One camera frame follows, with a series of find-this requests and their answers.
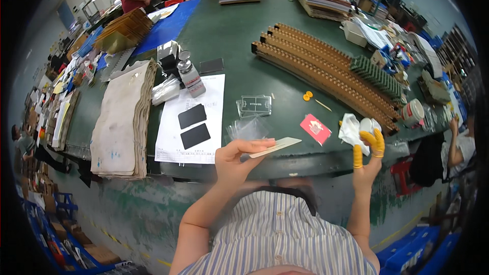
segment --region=pink card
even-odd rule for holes
[[[331,136],[330,129],[311,114],[301,122],[301,127],[321,145]]]

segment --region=hand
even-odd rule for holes
[[[258,165],[265,156],[250,158],[241,162],[240,157],[243,153],[258,153],[265,151],[266,148],[274,146],[275,139],[262,140],[234,140],[227,146],[216,150],[216,170],[218,183],[226,187],[238,188],[241,186],[250,171]]]
[[[369,132],[360,131],[361,139],[372,147],[372,157],[367,165],[363,165],[363,154],[360,145],[353,147],[353,189],[355,192],[372,190],[372,184],[382,168],[382,157],[384,157],[385,143],[382,133],[374,129],[375,137]]]
[[[452,134],[455,134],[458,131],[458,121],[455,117],[450,120],[450,130],[452,130]]]

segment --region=wooden stick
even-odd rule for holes
[[[329,107],[325,106],[324,104],[322,104],[321,102],[319,102],[317,99],[315,99],[315,101],[316,101],[317,103],[321,104],[322,106],[326,107],[326,109],[328,109],[330,112],[333,112],[333,111],[331,110],[331,108],[329,108]]]

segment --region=worn painted floor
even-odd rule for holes
[[[69,175],[50,172],[60,191],[73,193],[76,218],[85,234],[104,244],[122,259],[145,265],[152,274],[168,274],[186,209],[205,192],[205,185],[170,183],[165,177],[126,182],[104,180],[88,188],[74,169]],[[331,223],[346,226],[353,200],[351,175],[314,178],[319,214]],[[396,198],[388,170],[374,184],[371,200],[370,245],[375,252],[399,239],[434,203],[446,187],[436,183],[418,193]]]

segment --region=white shirt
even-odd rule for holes
[[[312,216],[304,199],[268,191],[242,198],[211,252],[180,274],[242,275],[263,269],[271,274],[290,266],[314,274],[376,274],[346,229]]]
[[[456,146],[458,149],[460,149],[462,156],[464,157],[464,160],[456,165],[455,167],[450,168],[450,176],[453,177],[459,174],[462,170],[464,170],[472,156],[474,155],[475,152],[475,140],[473,137],[468,137],[468,129],[466,129],[464,132],[461,132],[457,136],[457,143]],[[444,142],[442,144],[442,165],[443,165],[443,179],[446,179],[446,174],[448,171],[448,163],[449,163],[449,150],[450,150],[450,142]]]

